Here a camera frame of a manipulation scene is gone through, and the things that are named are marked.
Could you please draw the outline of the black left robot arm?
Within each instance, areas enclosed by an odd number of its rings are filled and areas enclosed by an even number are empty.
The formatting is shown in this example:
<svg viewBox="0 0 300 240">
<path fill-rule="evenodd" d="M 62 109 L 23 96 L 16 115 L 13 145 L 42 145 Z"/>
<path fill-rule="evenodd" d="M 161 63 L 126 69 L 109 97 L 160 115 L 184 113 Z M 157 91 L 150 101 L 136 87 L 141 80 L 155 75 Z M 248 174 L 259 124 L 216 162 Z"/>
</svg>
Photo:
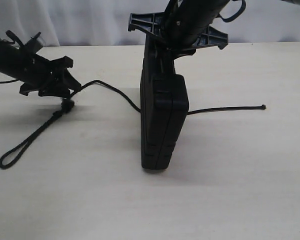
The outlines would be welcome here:
<svg viewBox="0 0 300 240">
<path fill-rule="evenodd" d="M 23 82 L 19 93 L 28 96 L 38 92 L 40 97 L 69 98 L 71 91 L 77 92 L 82 85 L 71 75 L 74 65 L 68 56 L 49 60 L 37 54 L 43 48 L 38 40 L 41 33 L 23 43 L 15 33 L 7 30 L 10 41 L 0 38 L 0 73 Z"/>
</svg>

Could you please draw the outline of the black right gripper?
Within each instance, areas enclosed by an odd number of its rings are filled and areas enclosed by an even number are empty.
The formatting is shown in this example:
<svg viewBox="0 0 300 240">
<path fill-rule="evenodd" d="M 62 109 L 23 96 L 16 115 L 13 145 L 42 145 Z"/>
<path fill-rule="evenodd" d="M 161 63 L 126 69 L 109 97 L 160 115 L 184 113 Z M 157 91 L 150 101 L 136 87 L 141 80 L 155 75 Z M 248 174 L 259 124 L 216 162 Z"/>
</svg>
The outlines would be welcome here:
<svg viewBox="0 0 300 240">
<path fill-rule="evenodd" d="M 196 49 L 218 47 L 222 50 L 229 44 L 228 34 L 223 33 L 210 25 L 205 28 L 196 41 L 189 46 L 171 43 L 164 38 L 163 30 L 161 29 L 163 15 L 162 12 L 146 14 L 131 13 L 127 28 L 129 32 L 139 30 L 154 39 L 154 68 L 157 73 L 165 72 L 163 66 L 164 49 L 162 44 L 169 47 L 166 48 L 166 74 L 168 75 L 174 75 L 176 73 L 176 59 L 193 56 L 196 53 Z"/>
</svg>

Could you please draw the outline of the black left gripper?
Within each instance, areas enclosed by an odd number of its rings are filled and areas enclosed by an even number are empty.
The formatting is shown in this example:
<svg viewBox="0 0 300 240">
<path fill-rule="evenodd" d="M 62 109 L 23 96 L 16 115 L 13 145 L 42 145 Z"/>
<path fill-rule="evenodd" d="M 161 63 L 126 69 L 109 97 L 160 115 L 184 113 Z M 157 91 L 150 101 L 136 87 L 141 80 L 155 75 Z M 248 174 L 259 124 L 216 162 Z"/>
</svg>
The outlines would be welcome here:
<svg viewBox="0 0 300 240">
<path fill-rule="evenodd" d="M 39 97 L 69 98 L 70 90 L 77 92 L 82 87 L 68 71 L 74 65 L 74 61 L 68 56 L 54 60 L 41 56 L 21 56 L 18 64 L 18 79 L 23 82 L 19 93 L 24 96 L 38 92 Z"/>
</svg>

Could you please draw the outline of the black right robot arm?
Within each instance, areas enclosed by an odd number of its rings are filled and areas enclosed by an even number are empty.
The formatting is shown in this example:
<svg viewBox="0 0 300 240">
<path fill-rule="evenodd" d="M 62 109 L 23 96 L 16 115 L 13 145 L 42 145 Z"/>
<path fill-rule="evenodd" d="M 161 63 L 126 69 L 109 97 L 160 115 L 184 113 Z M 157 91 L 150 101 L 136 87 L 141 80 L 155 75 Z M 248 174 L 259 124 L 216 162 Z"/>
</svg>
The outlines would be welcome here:
<svg viewBox="0 0 300 240">
<path fill-rule="evenodd" d="M 163 12 L 131 13 L 128 31 L 146 35 L 142 75 L 175 74 L 174 61 L 198 49 L 229 43 L 228 34 L 211 25 L 227 0 L 171 0 Z"/>
</svg>

